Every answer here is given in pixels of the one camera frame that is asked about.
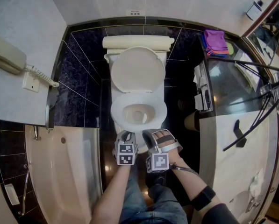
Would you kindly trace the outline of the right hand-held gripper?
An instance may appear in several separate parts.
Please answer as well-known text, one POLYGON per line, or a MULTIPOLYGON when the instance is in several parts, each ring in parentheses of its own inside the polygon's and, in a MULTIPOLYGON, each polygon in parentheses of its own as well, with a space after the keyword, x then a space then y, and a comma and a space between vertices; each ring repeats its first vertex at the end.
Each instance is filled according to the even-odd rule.
POLYGON ((147 173, 159 173, 167 171, 169 167, 169 151, 177 149, 180 152, 183 147, 178 141, 166 147, 165 153, 162 153, 158 144, 158 137, 153 133, 153 129, 146 129, 142 132, 143 140, 148 148, 149 156, 146 159, 147 173))

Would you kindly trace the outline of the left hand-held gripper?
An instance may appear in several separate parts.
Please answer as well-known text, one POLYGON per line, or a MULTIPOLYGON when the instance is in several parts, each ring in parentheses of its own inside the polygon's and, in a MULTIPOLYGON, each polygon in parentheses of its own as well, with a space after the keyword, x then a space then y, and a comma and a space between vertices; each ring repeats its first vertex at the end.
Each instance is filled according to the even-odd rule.
POLYGON ((130 132, 129 143, 125 143, 127 139, 127 131, 123 130, 117 134, 114 147, 114 156, 117 165, 134 165, 138 152, 135 133, 130 132))

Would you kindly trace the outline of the person's right hand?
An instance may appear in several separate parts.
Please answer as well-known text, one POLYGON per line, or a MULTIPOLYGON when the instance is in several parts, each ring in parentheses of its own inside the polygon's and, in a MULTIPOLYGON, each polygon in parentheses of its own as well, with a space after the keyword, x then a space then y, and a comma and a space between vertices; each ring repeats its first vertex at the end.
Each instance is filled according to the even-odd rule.
POLYGON ((152 136, 155 139, 156 144, 162 153, 167 152, 167 146, 175 143, 175 138, 167 130, 157 131, 152 136))

